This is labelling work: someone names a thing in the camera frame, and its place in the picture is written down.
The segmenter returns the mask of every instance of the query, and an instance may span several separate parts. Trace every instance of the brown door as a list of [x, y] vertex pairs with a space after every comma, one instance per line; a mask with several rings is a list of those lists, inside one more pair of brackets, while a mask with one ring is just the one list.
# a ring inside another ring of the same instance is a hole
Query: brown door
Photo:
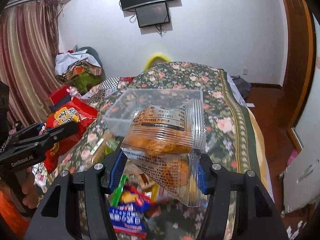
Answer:
[[305, 106], [313, 79], [316, 58], [315, 27], [304, 0], [284, 0], [284, 5], [289, 40], [284, 96], [281, 101], [287, 110], [284, 125], [292, 133], [292, 127], [296, 125]]

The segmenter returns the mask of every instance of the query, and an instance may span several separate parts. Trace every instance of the human hand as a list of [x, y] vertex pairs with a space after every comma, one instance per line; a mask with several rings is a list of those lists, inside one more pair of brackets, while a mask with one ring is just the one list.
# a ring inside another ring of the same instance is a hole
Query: human hand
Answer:
[[21, 189], [24, 195], [26, 195], [22, 202], [25, 206], [28, 206], [28, 208], [30, 209], [36, 208], [39, 203], [39, 196], [36, 192], [34, 182], [35, 176], [32, 173], [32, 167], [29, 167], [27, 168], [26, 180], [23, 182]]

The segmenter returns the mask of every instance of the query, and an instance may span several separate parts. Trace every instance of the white door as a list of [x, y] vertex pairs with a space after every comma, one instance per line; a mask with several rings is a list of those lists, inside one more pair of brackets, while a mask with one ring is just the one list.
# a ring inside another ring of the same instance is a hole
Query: white door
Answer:
[[313, 132], [298, 157], [284, 173], [284, 211], [304, 207], [320, 195], [320, 121], [310, 127]]

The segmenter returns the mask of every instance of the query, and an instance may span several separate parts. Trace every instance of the metal bolt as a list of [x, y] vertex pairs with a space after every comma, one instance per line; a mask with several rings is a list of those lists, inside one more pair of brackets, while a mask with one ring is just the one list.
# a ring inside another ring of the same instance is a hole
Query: metal bolt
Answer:
[[97, 164], [94, 166], [94, 168], [95, 168], [96, 170], [101, 170], [101, 169], [103, 168], [103, 164], [102, 164], [102, 163], [97, 163]]
[[217, 171], [221, 169], [221, 165], [219, 163], [214, 163], [212, 164], [212, 168]]
[[254, 171], [248, 170], [247, 174], [249, 177], [254, 177], [256, 175], [256, 173]]
[[69, 172], [69, 171], [67, 171], [67, 170], [63, 170], [63, 171], [60, 172], [60, 176], [61, 176], [61, 177], [67, 176], [67, 175], [68, 175], [68, 172]]

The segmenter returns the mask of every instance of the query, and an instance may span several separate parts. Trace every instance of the striped curtain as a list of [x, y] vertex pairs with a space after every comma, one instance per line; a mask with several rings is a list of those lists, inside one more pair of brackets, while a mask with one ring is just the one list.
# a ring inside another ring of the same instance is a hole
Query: striped curtain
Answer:
[[57, 0], [36, 0], [0, 16], [0, 80], [10, 88], [8, 120], [27, 126], [50, 113], [45, 99], [61, 85], [55, 79], [58, 53]]

